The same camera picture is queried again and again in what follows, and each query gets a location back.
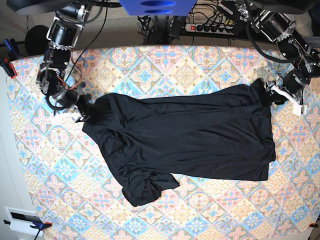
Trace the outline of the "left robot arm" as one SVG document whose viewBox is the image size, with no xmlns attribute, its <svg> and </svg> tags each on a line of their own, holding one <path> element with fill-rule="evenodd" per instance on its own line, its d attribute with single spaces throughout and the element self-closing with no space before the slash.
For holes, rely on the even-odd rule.
<svg viewBox="0 0 320 240">
<path fill-rule="evenodd" d="M 266 59 L 279 64 L 292 64 L 294 69 L 282 77 L 281 85 L 273 82 L 267 90 L 276 104 L 286 100 L 303 105 L 305 86 L 320 76 L 320 52 L 311 47 L 296 30 L 290 15 L 319 12 L 318 0 L 238 0 L 237 10 L 247 20 L 245 32 L 253 47 Z M 252 32 L 264 35 L 275 43 L 283 58 L 265 53 Z"/>
</svg>

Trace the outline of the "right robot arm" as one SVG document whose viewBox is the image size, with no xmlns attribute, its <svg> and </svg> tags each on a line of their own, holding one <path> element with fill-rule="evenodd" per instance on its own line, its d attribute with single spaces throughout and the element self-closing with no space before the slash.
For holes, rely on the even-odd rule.
<svg viewBox="0 0 320 240">
<path fill-rule="evenodd" d="M 66 69 L 93 7 L 91 0 L 8 0 L 7 6 L 17 14 L 35 15 L 55 12 L 46 39 L 47 49 L 37 74 L 36 83 L 54 112 L 74 109 L 84 122 L 90 117 L 90 94 L 84 94 L 85 82 L 73 86 L 65 81 Z"/>
</svg>

